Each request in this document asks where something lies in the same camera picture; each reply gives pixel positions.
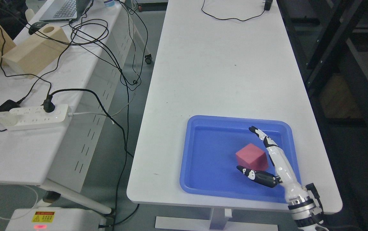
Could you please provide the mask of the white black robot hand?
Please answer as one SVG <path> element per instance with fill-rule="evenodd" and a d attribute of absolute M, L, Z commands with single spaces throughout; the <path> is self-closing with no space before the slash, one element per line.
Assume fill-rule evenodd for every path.
<path fill-rule="evenodd" d="M 241 165 L 238 165 L 237 169 L 251 181 L 263 186 L 274 188 L 280 184 L 285 189 L 285 200 L 290 206 L 308 201 L 309 193 L 304 190 L 302 185 L 298 182 L 283 149 L 257 127 L 251 126 L 249 130 L 263 141 L 272 165 L 274 166 L 275 175 L 265 171 L 249 169 Z"/>

